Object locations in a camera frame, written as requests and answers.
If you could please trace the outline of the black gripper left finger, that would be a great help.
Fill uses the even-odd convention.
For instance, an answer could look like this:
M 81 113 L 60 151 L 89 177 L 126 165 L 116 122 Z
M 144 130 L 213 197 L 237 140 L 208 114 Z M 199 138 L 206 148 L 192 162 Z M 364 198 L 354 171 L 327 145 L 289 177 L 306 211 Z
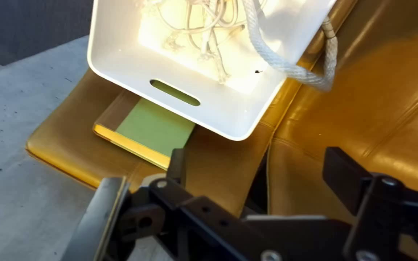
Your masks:
M 186 182 L 186 155 L 183 148 L 174 149 L 171 152 L 167 177 L 179 184 Z

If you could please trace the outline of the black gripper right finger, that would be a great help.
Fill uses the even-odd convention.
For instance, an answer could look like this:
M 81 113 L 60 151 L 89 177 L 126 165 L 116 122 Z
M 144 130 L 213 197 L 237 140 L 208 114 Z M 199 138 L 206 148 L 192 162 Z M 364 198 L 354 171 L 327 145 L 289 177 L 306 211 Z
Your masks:
M 343 206 L 351 214 L 356 214 L 373 175 L 341 148 L 328 146 L 325 149 L 322 178 Z

